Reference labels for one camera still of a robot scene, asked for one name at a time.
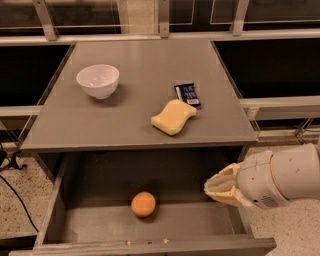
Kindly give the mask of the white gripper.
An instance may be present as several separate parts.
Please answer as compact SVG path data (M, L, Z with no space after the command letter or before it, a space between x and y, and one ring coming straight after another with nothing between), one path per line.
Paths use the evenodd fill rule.
M205 182L204 191L213 200L234 207L243 206L242 194L262 209L288 206L289 200L280 192L274 178L272 156L273 152L267 150L250 155L240 165L228 165Z

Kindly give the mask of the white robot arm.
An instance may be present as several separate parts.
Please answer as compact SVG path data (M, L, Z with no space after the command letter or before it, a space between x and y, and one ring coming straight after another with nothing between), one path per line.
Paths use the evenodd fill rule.
M286 207L293 200L320 199L319 149L312 143L266 150L233 163L204 184L213 200L235 207Z

